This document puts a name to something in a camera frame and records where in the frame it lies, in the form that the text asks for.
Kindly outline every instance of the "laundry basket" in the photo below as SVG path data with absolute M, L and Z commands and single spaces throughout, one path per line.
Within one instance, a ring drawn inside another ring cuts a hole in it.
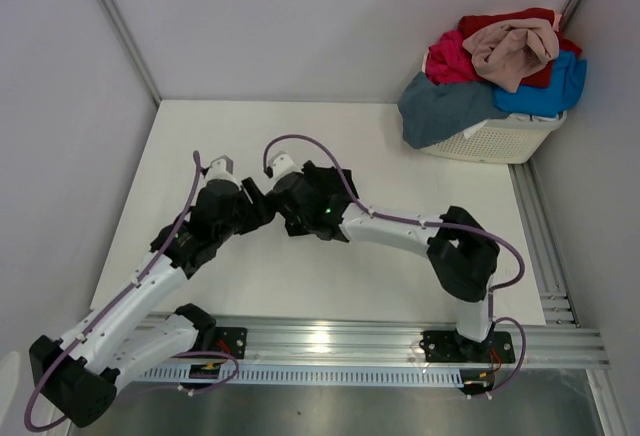
M 562 126 L 566 118 L 565 111 L 558 120 L 551 121 L 492 119 L 469 139 L 458 133 L 441 143 L 422 148 L 421 151 L 463 161 L 524 163 L 551 131 Z

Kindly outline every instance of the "white tabletop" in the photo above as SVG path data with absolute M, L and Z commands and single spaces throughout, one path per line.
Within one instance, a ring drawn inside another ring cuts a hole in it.
M 283 133 L 303 133 L 331 149 L 363 201 L 422 214 L 462 206 L 488 231 L 524 255 L 525 278 L 499 291 L 496 314 L 523 324 L 544 324 L 529 251 L 508 167 L 435 158 L 401 138 L 395 105 L 163 101 L 127 199 L 92 308 L 129 279 L 149 242 L 180 211 L 193 176 L 191 153 L 203 164 L 226 154 L 238 179 L 253 177 L 270 189 L 261 170 L 264 146 Z M 304 142 L 283 142 L 299 164 L 327 158 Z M 497 282 L 513 277 L 517 263 L 500 252 Z M 234 236 L 191 281 L 157 308 L 187 302 L 216 315 L 454 322 L 454 300 L 440 287 L 426 258 L 369 243 L 289 238 L 280 216 L 268 226 Z

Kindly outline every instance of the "clothes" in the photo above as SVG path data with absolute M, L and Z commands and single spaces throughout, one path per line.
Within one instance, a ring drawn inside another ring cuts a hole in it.
M 571 51 L 576 55 L 576 59 L 580 59 L 580 55 L 582 54 L 582 48 L 578 46 L 576 43 L 564 37 L 564 34 L 558 32 L 558 40 L 560 41 L 560 50 L 561 51 Z
M 587 75 L 587 62 L 578 61 L 571 51 L 560 51 L 551 75 L 551 84 L 546 89 L 520 86 L 511 94 L 494 88 L 493 103 L 496 107 L 512 113 L 526 113 L 554 118 L 576 105 Z
M 525 76 L 558 57 L 558 37 L 544 19 L 490 24 L 462 43 L 479 76 L 515 93 Z
M 549 24 L 553 24 L 555 17 L 556 15 L 553 11 L 544 8 L 529 8 L 517 13 L 494 14 L 491 16 L 463 16 L 458 23 L 458 30 L 462 33 L 464 39 L 467 39 L 482 28 L 486 28 L 493 23 L 508 21 L 510 19 L 537 18 L 544 19 L 549 21 Z
M 462 48 L 462 33 L 458 30 L 444 33 L 438 42 L 429 46 L 425 65 L 427 77 L 435 84 L 481 81 L 471 57 Z
M 464 16 L 458 23 L 458 30 L 462 33 L 464 38 L 468 38 L 476 31 L 489 26 L 490 24 L 497 23 L 499 21 L 506 21 L 508 19 L 527 19 L 527 18 L 540 18 L 545 19 L 552 23 L 553 30 L 556 31 L 558 39 L 560 40 L 560 49 L 572 50 L 570 47 L 563 47 L 563 42 L 573 44 L 568 39 L 565 39 L 559 32 L 560 20 L 562 14 L 554 13 L 550 9 L 543 8 L 529 8 L 517 13 L 496 14 L 491 16 Z M 520 84 L 527 86 L 535 86 L 536 88 L 546 88 L 551 82 L 551 70 L 553 68 L 553 61 L 550 61 L 543 69 L 534 73 L 526 78 L 523 78 Z
M 546 116 L 534 116 L 533 114 L 511 113 L 507 118 L 509 121 L 536 121 L 538 123 L 553 123 L 559 121 L 563 113 L 556 114 L 553 118 Z
M 551 27 L 554 31 L 560 31 L 560 21 L 562 21 L 562 13 L 553 13 L 553 23 Z
M 412 148 L 444 141 L 484 119 L 509 116 L 491 102 L 491 86 L 481 82 L 436 86 L 419 72 L 404 90 L 398 109 L 402 137 Z

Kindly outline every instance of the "metal frame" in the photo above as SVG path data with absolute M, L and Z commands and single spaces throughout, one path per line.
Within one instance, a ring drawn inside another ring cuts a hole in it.
M 133 40 L 129 29 L 127 28 L 124 19 L 120 15 L 120 11 L 118 11 L 118 7 L 114 0 L 97 0 L 98 4 L 102 8 L 102 11 L 109 21 L 113 32 L 115 33 L 118 41 L 122 46 L 122 49 L 127 56 L 127 59 L 131 63 L 133 70 L 136 75 L 140 79 L 140 82 L 144 86 L 147 93 L 149 93 L 149 97 L 156 105 L 156 107 L 160 106 L 160 101 L 162 98 L 160 97 L 160 93 L 158 88 L 156 87 L 155 82 L 153 81 L 153 77 L 147 68 L 147 65 L 142 58 L 142 54 L 136 45 L 136 42 Z
M 583 1 L 567 1 L 563 10 L 563 29 L 571 23 Z M 98 2 L 136 74 L 158 106 L 162 97 L 114 0 Z M 547 322 L 547 326 L 526 328 L 528 345 L 525 368 L 585 369 L 605 433 L 626 435 L 628 431 L 607 371 L 609 361 L 600 333 L 581 328 L 571 304 L 565 271 L 553 238 L 535 169 L 531 163 L 526 163 L 511 166 L 510 171 Z M 165 316 L 150 315 L 138 330 L 154 327 Z M 394 374 L 400 377 L 398 375 L 413 368 L 424 372 L 424 355 L 417 345 L 422 331 L 453 328 L 453 325 L 429 323 L 229 317 L 218 318 L 218 323 L 248 328 L 247 350 L 243 362 L 245 369 L 278 367 L 281 368 L 280 371 L 300 374 L 301 368 L 306 368 L 303 373 L 317 373 L 321 371 L 318 367 L 338 368 L 338 373 L 344 373 L 342 369 L 348 373 L 349 368 L 369 368 L 381 374 L 390 374 L 392 379 Z M 516 351 L 519 351 L 519 335 L 513 328 L 505 326 L 505 329 L 513 333 L 514 345 Z M 262 383 L 275 382 L 274 378 L 277 379 L 277 376 L 263 372 L 259 380 Z M 311 381 L 312 379 L 310 377 L 304 384 L 323 383 Z M 66 431 L 61 429 L 56 434 L 66 434 Z
M 190 376 L 191 363 L 163 363 L 147 371 L 138 381 L 202 383 L 202 379 Z M 222 366 L 219 379 L 233 373 L 231 367 Z M 391 388 L 460 388 L 462 376 L 455 368 L 348 367 L 348 366 L 291 366 L 241 364 L 232 384 L 281 384 L 285 386 L 370 386 Z

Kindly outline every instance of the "white robotic arm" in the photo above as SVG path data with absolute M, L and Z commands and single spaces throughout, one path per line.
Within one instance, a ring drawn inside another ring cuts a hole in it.
M 290 236 L 373 242 L 427 258 L 442 287 L 458 300 L 454 349 L 461 358 L 475 361 L 487 354 L 493 329 L 489 288 L 499 248 L 469 213 L 450 207 L 444 215 L 423 216 L 368 207 L 357 199 L 350 171 L 317 168 L 310 161 L 300 168 L 285 153 L 276 155 L 265 171 L 273 182 L 266 196 L 250 178 L 236 180 L 227 157 L 202 170 L 206 179 L 196 204 L 160 231 L 116 298 L 59 339 L 41 336 L 33 343 L 34 395 L 42 393 L 76 425 L 87 426 L 151 367 L 178 353 L 209 349 L 215 320 L 193 305 L 178 308 L 143 335 L 133 334 L 142 319 L 213 259 L 232 235 L 270 223 L 276 212 L 284 217 Z M 34 401 L 32 396 L 27 414 Z M 49 429 L 32 423 L 27 427 Z
M 472 343 L 487 339 L 492 325 L 488 288 L 499 248 L 484 237 L 440 227 L 452 223 L 482 230 L 465 210 L 452 207 L 440 216 L 365 206 L 352 199 L 353 182 L 347 181 L 354 193 L 349 194 L 336 168 L 317 168 L 310 161 L 300 168 L 284 152 L 269 161 L 267 174 L 273 182 L 267 197 L 291 236 L 371 242 L 428 258 L 443 288 L 456 298 L 457 333 Z
M 229 158 L 214 160 L 202 172 L 204 187 L 195 205 L 185 209 L 189 217 L 160 231 L 116 297 L 56 341 L 41 336 L 29 350 L 37 388 L 77 426 L 100 417 L 122 388 L 148 369 L 185 351 L 211 349 L 215 320 L 191 304 L 154 329 L 134 333 L 229 237 L 273 219 L 253 181 L 239 182 L 233 176 Z M 27 427 L 42 429 L 31 423 Z

